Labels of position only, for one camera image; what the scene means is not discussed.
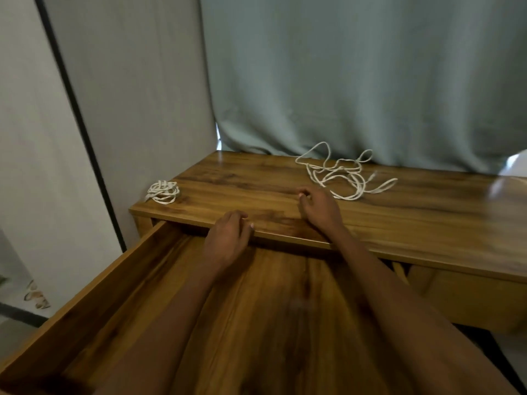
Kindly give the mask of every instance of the green curtain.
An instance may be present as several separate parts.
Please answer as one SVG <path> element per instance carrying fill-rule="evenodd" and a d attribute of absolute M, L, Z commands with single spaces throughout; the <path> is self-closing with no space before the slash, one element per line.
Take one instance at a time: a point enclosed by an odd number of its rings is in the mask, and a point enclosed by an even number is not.
<path fill-rule="evenodd" d="M 201 0 L 224 147 L 497 173 L 527 148 L 527 0 Z"/>

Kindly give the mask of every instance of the tangled white rope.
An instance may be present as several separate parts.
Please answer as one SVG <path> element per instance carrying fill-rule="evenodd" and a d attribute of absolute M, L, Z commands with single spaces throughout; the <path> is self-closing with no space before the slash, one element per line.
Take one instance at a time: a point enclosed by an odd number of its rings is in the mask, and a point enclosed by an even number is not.
<path fill-rule="evenodd" d="M 167 182 L 166 180 L 159 180 L 150 186 L 147 196 L 144 198 L 148 201 L 149 198 L 156 201 L 158 204 L 168 205 L 175 201 L 179 195 L 179 187 L 176 182 Z"/>
<path fill-rule="evenodd" d="M 307 162 L 299 162 L 300 159 L 305 158 L 305 156 L 308 153 L 313 151 L 320 144 L 326 144 L 326 147 L 328 148 L 328 156 L 326 157 L 326 160 L 324 161 L 322 166 L 313 165 Z M 368 179 L 365 179 L 360 174 L 360 172 L 362 171 L 362 164 L 371 160 L 372 156 L 373 156 L 373 151 L 371 149 L 367 149 L 362 154 L 360 154 L 359 158 L 357 159 L 338 159 L 337 162 L 335 162 L 335 165 L 329 167 L 329 166 L 326 166 L 326 163 L 331 157 L 331 148 L 329 148 L 329 144 L 326 143 L 326 141 L 322 141 L 318 143 L 317 145 L 315 145 L 312 149 L 310 149 L 305 154 L 300 155 L 298 158 L 296 158 L 295 162 L 299 165 L 305 165 L 310 179 L 321 187 L 326 187 L 326 183 L 328 181 L 336 179 L 338 177 L 345 179 L 349 184 L 351 184 L 355 188 L 355 193 L 353 195 L 350 195 L 348 197 L 343 197 L 341 195 L 338 195 L 336 192 L 332 190 L 330 191 L 333 194 L 334 198 L 343 199 L 345 201 L 354 201 L 362 197 L 364 193 L 369 193 L 369 194 L 381 193 L 383 191 L 386 191 L 389 188 L 392 188 L 395 185 L 395 183 L 397 183 L 397 179 L 390 179 L 390 180 L 385 181 L 383 184 L 381 184 L 377 188 L 374 188 L 373 190 L 366 190 L 366 184 L 368 184 L 375 177 L 376 172 L 373 172 L 372 175 Z M 339 166 L 338 164 L 341 160 L 345 162 L 353 162 L 355 166 L 354 167 Z M 323 172 L 327 172 L 327 174 L 322 179 L 319 179 L 317 175 Z"/>

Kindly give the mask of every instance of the hand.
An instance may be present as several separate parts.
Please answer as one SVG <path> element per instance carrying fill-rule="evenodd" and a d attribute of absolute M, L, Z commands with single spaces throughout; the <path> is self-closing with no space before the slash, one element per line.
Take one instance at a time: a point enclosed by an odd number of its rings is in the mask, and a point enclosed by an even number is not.
<path fill-rule="evenodd" d="M 205 239 L 202 269 L 217 277 L 240 256 L 254 229 L 246 217 L 245 212 L 231 211 L 216 221 Z"/>
<path fill-rule="evenodd" d="M 319 186 L 297 188 L 300 214 L 327 237 L 346 230 L 337 202 L 329 191 Z"/>

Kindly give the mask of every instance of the desk top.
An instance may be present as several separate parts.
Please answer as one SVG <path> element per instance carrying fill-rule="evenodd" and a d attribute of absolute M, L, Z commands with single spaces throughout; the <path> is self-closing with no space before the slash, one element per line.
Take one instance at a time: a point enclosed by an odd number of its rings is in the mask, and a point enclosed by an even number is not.
<path fill-rule="evenodd" d="M 368 188 L 399 179 L 386 192 L 337 201 L 345 225 L 378 257 L 527 282 L 526 179 L 375 164 L 363 171 L 377 171 Z M 214 152 L 173 180 L 175 202 L 138 202 L 130 212 L 210 227 L 240 209 L 256 237 L 330 248 L 300 217 L 295 188 L 311 181 L 293 157 Z M 354 192 L 336 181 L 329 188 Z"/>

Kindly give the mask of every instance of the desk drawer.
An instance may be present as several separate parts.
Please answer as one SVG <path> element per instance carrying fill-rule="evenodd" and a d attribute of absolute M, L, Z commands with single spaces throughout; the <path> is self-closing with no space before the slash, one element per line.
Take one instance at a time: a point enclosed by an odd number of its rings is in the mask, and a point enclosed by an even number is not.
<path fill-rule="evenodd" d="M 407 279 L 453 323 L 496 333 L 527 333 L 527 284 L 416 265 Z"/>
<path fill-rule="evenodd" d="M 191 229 L 145 232 L 4 363 L 0 388 L 90 393 L 183 285 L 204 243 Z M 278 248 L 249 246 L 214 286 L 173 393 L 413 393 L 344 262 Z"/>

